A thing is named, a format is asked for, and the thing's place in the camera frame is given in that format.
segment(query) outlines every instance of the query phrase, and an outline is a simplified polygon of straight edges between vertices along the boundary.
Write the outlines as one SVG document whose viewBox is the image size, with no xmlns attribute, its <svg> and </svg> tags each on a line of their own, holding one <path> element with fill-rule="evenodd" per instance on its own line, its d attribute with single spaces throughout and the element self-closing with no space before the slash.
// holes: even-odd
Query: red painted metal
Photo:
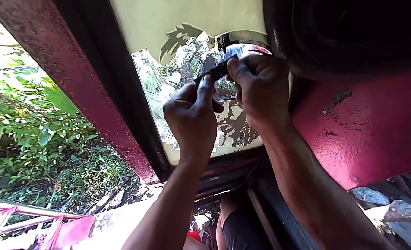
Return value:
<svg viewBox="0 0 411 250">
<path fill-rule="evenodd" d="M 96 216 L 88 216 L 69 223 L 62 224 L 59 235 L 55 241 L 57 249 L 71 246 L 91 236 L 93 223 Z"/>
<path fill-rule="evenodd" d="M 0 1 L 0 22 L 147 183 L 159 182 L 52 0 Z"/>
<path fill-rule="evenodd" d="M 222 167 L 219 167 L 219 168 L 215 168 L 215 169 L 210 169 L 210 170 L 204 171 L 204 172 L 202 173 L 202 176 L 204 177 L 204 176 L 207 176 L 207 175 L 209 175 L 209 174 L 220 173 L 220 172 L 222 172 L 222 171 L 229 171 L 229 170 L 231 170 L 231 169 L 239 168 L 239 167 L 242 167 L 242 166 L 244 166 L 244 165 L 253 163 L 253 162 L 255 162 L 255 161 L 257 161 L 257 159 L 249 159 L 249 160 L 245 160 L 245 161 L 242 161 L 242 162 L 227 164 L 227 165 L 222 166 Z"/>
<path fill-rule="evenodd" d="M 324 115 L 346 88 L 352 96 Z M 314 83 L 293 122 L 346 190 L 411 171 L 411 73 L 350 84 Z"/>
</svg>

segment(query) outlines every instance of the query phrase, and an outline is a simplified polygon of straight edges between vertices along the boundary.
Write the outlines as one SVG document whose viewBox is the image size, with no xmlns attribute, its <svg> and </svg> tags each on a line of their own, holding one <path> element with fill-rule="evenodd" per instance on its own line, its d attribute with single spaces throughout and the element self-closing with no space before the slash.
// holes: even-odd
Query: foliage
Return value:
<svg viewBox="0 0 411 250">
<path fill-rule="evenodd" d="M 135 188 L 138 176 L 53 80 L 25 65 L 19 44 L 5 47 L 18 58 L 0 77 L 0 200 L 86 213 L 121 178 Z"/>
</svg>

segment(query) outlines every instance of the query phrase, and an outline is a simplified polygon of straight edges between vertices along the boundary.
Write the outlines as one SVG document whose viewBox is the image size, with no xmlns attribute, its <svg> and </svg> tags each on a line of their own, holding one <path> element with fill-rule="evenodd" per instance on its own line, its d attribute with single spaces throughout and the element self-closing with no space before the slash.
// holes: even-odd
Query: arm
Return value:
<svg viewBox="0 0 411 250">
<path fill-rule="evenodd" d="M 250 56 L 229 61 L 227 68 L 237 82 L 238 105 L 263 139 L 281 194 L 322 249 L 394 249 L 292 124 L 287 62 Z"/>
<path fill-rule="evenodd" d="M 180 160 L 159 195 L 122 250 L 182 249 L 186 241 L 199 179 L 212 153 L 217 122 L 209 75 L 187 84 L 164 105 L 164 117 L 179 143 Z M 222 112 L 222 107 L 215 111 Z"/>
</svg>

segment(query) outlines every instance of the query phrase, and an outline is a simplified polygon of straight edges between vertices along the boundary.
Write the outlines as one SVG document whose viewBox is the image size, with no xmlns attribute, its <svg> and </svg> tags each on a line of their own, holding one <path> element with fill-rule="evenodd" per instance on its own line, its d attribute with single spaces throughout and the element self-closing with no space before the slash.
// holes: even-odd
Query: palm tree decal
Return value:
<svg viewBox="0 0 411 250">
<path fill-rule="evenodd" d="M 224 145 L 227 135 L 231 132 L 233 133 L 229 135 L 229 137 L 233 139 L 232 147 L 236 148 L 240 145 L 247 146 L 258 137 L 258 132 L 247 124 L 245 110 L 239 114 L 236 120 L 231 119 L 233 116 L 232 107 L 237 106 L 235 100 L 225 103 L 225 105 L 229 105 L 229 113 L 226 118 L 218 122 L 218 129 L 224 132 L 224 140 L 219 146 Z"/>
</svg>

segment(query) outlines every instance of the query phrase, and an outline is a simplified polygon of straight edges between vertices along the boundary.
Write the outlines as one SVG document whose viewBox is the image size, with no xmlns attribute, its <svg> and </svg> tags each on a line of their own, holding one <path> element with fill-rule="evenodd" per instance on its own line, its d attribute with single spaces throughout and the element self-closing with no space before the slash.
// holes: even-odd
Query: fingernail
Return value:
<svg viewBox="0 0 411 250">
<path fill-rule="evenodd" d="M 207 75 L 204 76 L 204 80 L 205 81 L 213 81 L 213 78 L 212 78 L 212 76 L 210 76 L 210 74 L 207 74 Z"/>
<path fill-rule="evenodd" d="M 227 61 L 227 68 L 234 68 L 238 64 L 239 60 L 232 57 L 230 60 Z"/>
</svg>

